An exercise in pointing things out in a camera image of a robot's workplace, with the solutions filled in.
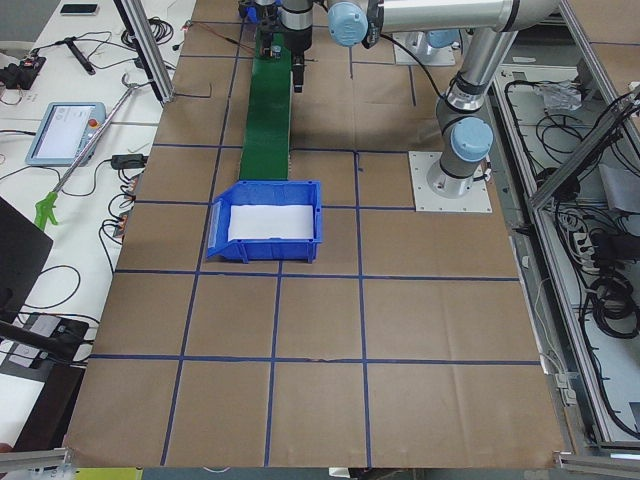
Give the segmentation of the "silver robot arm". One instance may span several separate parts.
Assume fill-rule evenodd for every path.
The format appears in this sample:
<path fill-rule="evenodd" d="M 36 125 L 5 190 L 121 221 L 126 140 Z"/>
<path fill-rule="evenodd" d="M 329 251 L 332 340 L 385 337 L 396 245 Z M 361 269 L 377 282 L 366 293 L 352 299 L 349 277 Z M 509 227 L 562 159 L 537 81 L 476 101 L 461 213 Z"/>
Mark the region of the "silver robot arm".
<path fill-rule="evenodd" d="M 448 86 L 437 89 L 436 117 L 444 140 L 426 175 L 437 195 L 458 199 L 492 147 L 491 127 L 477 117 L 500 63 L 518 32 L 556 11 L 555 1 L 324 1 L 328 29 L 343 47 L 372 48 L 380 39 L 403 50 L 422 69 L 441 65 L 460 48 L 462 64 Z"/>

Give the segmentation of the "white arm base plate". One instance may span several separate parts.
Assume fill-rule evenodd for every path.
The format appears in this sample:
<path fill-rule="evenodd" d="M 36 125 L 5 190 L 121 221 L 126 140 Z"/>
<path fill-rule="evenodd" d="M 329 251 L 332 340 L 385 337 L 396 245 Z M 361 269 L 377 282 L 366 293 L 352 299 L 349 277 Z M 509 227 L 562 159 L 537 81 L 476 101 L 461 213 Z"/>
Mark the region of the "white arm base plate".
<path fill-rule="evenodd" d="M 481 167 L 468 179 L 455 179 L 441 169 L 440 157 L 441 152 L 408 152 L 415 210 L 490 214 L 492 207 Z"/>
<path fill-rule="evenodd" d="M 459 40 L 458 30 L 397 32 L 392 38 L 413 53 L 425 66 L 453 66 L 452 45 Z"/>

